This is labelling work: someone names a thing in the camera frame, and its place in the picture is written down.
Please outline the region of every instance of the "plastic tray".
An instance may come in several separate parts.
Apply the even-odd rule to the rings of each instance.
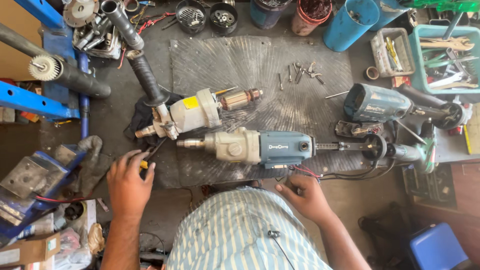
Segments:
[[[402,65],[402,72],[392,70],[385,47],[385,38],[389,37],[395,42],[395,50]],[[412,50],[408,41],[407,31],[403,28],[382,28],[370,41],[372,45],[375,65],[380,77],[408,76],[415,72]]]
[[[415,62],[416,71],[410,76],[412,82],[412,87],[423,91],[431,95],[439,94],[475,94],[480,93],[479,88],[472,89],[443,89],[443,90],[432,90],[428,87],[427,77],[425,73],[425,68],[423,64],[423,56],[420,48],[419,37],[439,37],[441,38],[447,26],[437,26],[437,25],[419,25],[413,28],[413,32],[408,36],[410,40],[410,45],[413,53],[413,60]],[[453,30],[452,37],[468,37],[470,43],[474,43],[475,46],[470,50],[471,56],[480,57],[480,30],[476,27],[467,27],[467,26],[456,26]],[[472,61],[473,66],[477,72],[480,71],[480,59]]]

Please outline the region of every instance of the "red grease container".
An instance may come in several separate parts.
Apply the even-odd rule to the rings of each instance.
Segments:
[[[332,3],[330,2],[330,10],[325,18],[314,20],[303,12],[300,7],[300,1],[301,0],[297,1],[297,11],[293,16],[292,31],[299,36],[308,36],[318,25],[324,23],[328,19],[328,16],[330,16],[330,13],[332,12]]]

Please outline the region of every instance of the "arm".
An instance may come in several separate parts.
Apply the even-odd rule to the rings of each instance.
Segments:
[[[155,163],[145,181],[140,177],[140,161],[148,152],[131,151],[115,161],[107,173],[113,219],[101,270],[138,270],[140,219],[150,198]]]
[[[336,270],[370,270],[370,266],[353,243],[345,226],[330,209],[317,179],[310,176],[293,175],[288,180],[286,185],[277,184],[275,189],[300,214],[320,227],[331,267]],[[301,190],[301,196],[293,192],[287,185],[295,190]]]

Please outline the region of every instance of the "vise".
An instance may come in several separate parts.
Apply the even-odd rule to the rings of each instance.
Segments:
[[[10,171],[0,182],[0,247],[60,204],[38,197],[58,198],[62,188],[76,179],[71,172],[85,154],[77,145],[60,145],[55,150],[55,158],[36,151]]]

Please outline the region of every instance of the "yellow warning label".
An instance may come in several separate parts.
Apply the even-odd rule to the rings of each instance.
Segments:
[[[193,109],[198,107],[198,101],[197,98],[194,97],[189,97],[189,98],[184,98],[183,99],[183,104],[185,104],[185,107],[187,109]]]

